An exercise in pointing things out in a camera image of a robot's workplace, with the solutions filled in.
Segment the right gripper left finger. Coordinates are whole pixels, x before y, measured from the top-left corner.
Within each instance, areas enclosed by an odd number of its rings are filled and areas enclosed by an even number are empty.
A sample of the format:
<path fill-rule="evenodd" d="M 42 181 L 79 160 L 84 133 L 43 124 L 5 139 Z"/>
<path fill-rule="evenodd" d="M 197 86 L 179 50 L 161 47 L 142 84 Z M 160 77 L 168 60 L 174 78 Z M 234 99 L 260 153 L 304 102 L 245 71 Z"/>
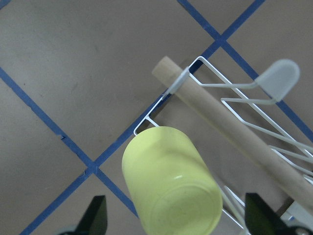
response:
<path fill-rule="evenodd" d="M 108 227 L 107 203 L 104 195 L 93 197 L 77 226 L 79 235 L 105 235 Z"/>

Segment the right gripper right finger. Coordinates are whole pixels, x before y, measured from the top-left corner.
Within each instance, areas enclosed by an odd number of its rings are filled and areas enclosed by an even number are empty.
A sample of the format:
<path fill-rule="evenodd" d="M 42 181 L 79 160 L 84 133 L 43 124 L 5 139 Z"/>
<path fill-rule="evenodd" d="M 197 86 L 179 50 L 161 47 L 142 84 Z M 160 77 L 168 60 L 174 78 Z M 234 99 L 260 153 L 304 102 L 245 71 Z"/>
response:
<path fill-rule="evenodd" d="M 246 193 L 245 224 L 251 235 L 288 235 L 288 226 L 257 193 Z"/>

